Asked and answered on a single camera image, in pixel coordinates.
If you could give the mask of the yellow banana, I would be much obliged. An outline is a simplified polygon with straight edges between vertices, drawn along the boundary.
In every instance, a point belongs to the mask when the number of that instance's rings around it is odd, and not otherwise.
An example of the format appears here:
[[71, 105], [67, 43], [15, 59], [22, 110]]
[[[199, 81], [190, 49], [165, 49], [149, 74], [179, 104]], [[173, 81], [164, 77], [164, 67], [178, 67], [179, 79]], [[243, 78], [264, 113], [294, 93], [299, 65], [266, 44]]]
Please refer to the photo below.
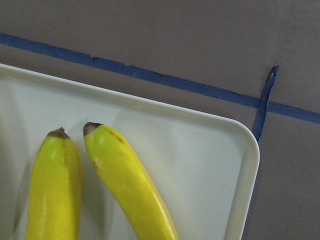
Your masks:
[[80, 157], [60, 127], [46, 135], [34, 158], [25, 239], [78, 239], [81, 204]]
[[177, 240], [174, 222], [155, 184], [127, 139], [105, 124], [83, 127], [88, 159], [139, 240]]

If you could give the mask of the white bear print tray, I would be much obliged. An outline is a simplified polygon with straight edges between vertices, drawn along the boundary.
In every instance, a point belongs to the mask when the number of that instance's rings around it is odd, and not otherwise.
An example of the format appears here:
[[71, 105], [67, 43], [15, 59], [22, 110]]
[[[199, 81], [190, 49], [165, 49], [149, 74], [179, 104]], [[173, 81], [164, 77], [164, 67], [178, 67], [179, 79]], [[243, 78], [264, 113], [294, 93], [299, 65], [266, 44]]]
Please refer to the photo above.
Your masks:
[[182, 240], [239, 240], [260, 162], [242, 123], [8, 65], [0, 67], [0, 237], [25, 237], [34, 157], [64, 128], [82, 162], [81, 240], [133, 240], [123, 211], [91, 166], [83, 127], [128, 140]]

